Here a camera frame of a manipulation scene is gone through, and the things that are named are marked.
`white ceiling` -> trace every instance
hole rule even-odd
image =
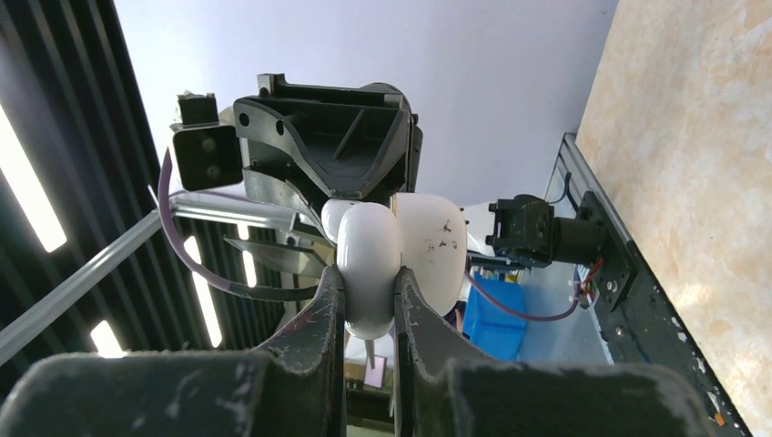
[[[616,1],[386,3],[116,0],[159,149],[186,89],[216,93],[223,108],[254,94],[258,73],[388,82],[421,116],[419,191],[460,204],[543,195]]]

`metal rail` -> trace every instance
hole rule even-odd
[[[0,331],[0,365],[13,358],[159,229],[161,218],[154,209]]]
[[[294,218],[292,211],[285,213],[276,208],[264,208],[259,205],[240,208],[183,198],[174,200],[172,214],[189,219],[245,223],[256,228],[281,230],[289,230]],[[11,360],[160,229],[161,218],[158,210],[154,209],[0,331],[0,365]]]

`blue bin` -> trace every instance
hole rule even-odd
[[[517,284],[501,280],[474,278],[494,299],[507,308],[525,313],[523,290]],[[499,310],[477,292],[469,291],[463,318],[463,331],[478,348],[499,360],[512,361],[523,343],[527,322]]]

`beige marble surface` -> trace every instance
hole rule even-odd
[[[772,2],[621,0],[577,144],[751,432],[772,435]]]

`fluorescent light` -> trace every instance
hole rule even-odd
[[[252,254],[244,250],[241,252],[241,257],[244,259],[244,272],[247,274],[247,285],[250,287],[258,285],[258,272],[255,271],[255,259],[252,258]]]
[[[11,122],[5,115],[5,110],[2,109],[0,112],[2,112],[0,143],[3,144],[0,170],[3,171],[5,180],[8,181],[37,238],[40,239],[43,249],[46,252],[53,252],[67,242],[67,236],[51,207],[51,202],[48,201],[46,192],[37,180],[32,165],[26,158],[24,149],[11,127]]]
[[[185,241],[185,251],[198,264],[201,263],[201,254],[198,252],[198,243],[196,237],[190,237]],[[212,293],[209,291],[209,284],[198,273],[193,273],[193,286],[196,288],[198,304],[201,306],[201,312],[204,313],[204,323],[207,325],[207,332],[212,346],[217,348],[222,342],[222,331],[219,329],[215,304],[212,301]]]
[[[240,239],[249,239],[249,227],[244,223],[236,225],[239,230]],[[254,287],[258,285],[258,272],[255,271],[255,259],[252,254],[246,250],[241,251],[241,257],[244,259],[244,274],[247,275],[247,285]]]
[[[239,230],[240,239],[249,239],[249,226],[244,223],[239,223],[236,225],[236,229]]]
[[[94,342],[97,352],[103,358],[121,358],[126,355],[121,349],[120,344],[118,344],[116,334],[113,333],[107,320],[100,321],[91,330],[91,340]]]

